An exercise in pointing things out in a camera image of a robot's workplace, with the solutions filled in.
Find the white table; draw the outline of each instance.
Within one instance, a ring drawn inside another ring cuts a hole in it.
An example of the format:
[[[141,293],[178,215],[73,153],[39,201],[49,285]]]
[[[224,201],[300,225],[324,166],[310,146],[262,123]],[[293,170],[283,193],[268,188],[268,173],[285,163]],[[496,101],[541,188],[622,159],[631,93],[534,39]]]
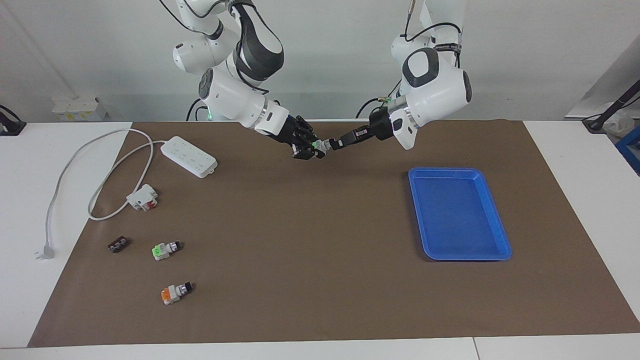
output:
[[[590,135],[579,122],[525,125],[636,317],[640,317],[640,177],[606,136]],[[16,138],[0,138],[1,359],[502,360],[640,356],[640,334],[23,349],[87,221],[88,199],[113,164],[126,133],[111,135],[91,146],[70,167],[53,213],[56,257],[36,261],[34,252],[44,242],[44,218],[57,177],[80,145],[107,131],[130,126],[29,124]]]

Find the power strip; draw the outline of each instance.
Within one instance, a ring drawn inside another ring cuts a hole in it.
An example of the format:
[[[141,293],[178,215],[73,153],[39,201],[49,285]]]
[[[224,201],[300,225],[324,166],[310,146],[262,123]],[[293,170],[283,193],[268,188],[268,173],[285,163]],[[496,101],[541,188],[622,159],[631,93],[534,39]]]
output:
[[[216,158],[179,136],[167,141],[160,147],[160,151],[200,179],[213,173],[218,166]]]

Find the blue container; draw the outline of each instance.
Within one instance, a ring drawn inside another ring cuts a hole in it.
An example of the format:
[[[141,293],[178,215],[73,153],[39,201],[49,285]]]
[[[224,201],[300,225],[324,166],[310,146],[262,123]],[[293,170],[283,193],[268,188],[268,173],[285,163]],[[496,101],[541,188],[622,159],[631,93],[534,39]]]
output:
[[[616,148],[624,156],[627,163],[640,175],[640,126],[631,130],[629,134],[618,141]]]
[[[435,260],[501,261],[511,245],[482,173],[473,168],[409,171],[424,252]]]

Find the red terminal block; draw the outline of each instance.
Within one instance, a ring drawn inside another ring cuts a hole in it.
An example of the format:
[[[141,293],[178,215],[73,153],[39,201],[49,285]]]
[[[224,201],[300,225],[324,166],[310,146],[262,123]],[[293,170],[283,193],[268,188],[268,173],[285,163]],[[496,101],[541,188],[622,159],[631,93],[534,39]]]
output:
[[[149,211],[158,205],[157,192],[148,184],[144,184],[137,192],[127,196],[127,202],[136,210]]]
[[[115,254],[116,252],[122,251],[122,249],[126,248],[128,245],[129,240],[127,240],[127,238],[125,238],[124,236],[121,236],[117,238],[116,241],[110,243],[107,246],[109,247],[109,250]]]

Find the white wall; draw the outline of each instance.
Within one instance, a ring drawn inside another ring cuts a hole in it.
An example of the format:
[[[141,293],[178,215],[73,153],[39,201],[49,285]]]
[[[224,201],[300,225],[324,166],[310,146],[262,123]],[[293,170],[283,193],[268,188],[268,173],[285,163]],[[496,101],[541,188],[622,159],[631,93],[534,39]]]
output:
[[[617,100],[638,80],[640,80],[640,36],[589,89],[567,117],[580,118],[598,113],[596,110],[599,107]],[[624,111],[633,117],[640,117],[640,101]]]
[[[399,78],[389,47],[407,1],[255,2],[286,55],[264,86],[293,114],[352,117]],[[451,117],[562,119],[640,33],[638,13],[637,0],[470,0],[462,65],[474,100]],[[171,50],[193,37],[156,0],[0,0],[0,102],[47,121],[49,98],[74,92],[116,120],[182,120],[198,78]]]

